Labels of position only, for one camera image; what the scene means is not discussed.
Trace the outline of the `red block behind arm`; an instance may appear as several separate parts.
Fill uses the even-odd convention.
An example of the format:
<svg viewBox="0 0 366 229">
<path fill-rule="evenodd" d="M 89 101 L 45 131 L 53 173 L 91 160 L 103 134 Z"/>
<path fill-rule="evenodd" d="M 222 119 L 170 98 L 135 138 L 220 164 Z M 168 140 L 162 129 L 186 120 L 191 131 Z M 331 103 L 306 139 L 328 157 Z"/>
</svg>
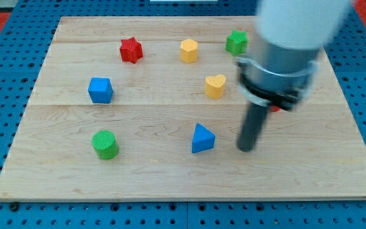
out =
<svg viewBox="0 0 366 229">
<path fill-rule="evenodd" d="M 279 108 L 278 106 L 272 106 L 270 112 L 279 112 L 280 110 L 281 108 Z"/>
</svg>

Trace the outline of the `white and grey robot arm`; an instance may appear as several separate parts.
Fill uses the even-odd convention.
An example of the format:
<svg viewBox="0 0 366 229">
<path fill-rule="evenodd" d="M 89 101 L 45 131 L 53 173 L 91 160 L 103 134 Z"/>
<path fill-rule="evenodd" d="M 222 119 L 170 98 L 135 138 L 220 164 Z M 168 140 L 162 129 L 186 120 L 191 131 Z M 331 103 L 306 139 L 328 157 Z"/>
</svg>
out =
<svg viewBox="0 0 366 229">
<path fill-rule="evenodd" d="M 250 48 L 236 58 L 240 91 L 250 102 L 239 150 L 254 149 L 271 107 L 289 111 L 309 95 L 317 56 L 352 5 L 351 0 L 259 2 Z"/>
</svg>

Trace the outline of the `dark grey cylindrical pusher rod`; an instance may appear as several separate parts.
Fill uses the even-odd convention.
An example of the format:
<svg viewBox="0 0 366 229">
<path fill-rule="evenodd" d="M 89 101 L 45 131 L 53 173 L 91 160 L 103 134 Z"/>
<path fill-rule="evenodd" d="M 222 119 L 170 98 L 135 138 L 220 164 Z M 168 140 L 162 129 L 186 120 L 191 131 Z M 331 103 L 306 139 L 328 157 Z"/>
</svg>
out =
<svg viewBox="0 0 366 229">
<path fill-rule="evenodd" d="M 237 148 L 240 151 L 249 152 L 255 148 L 269 113 L 269 106 L 254 103 L 249 105 L 237 140 Z"/>
</svg>

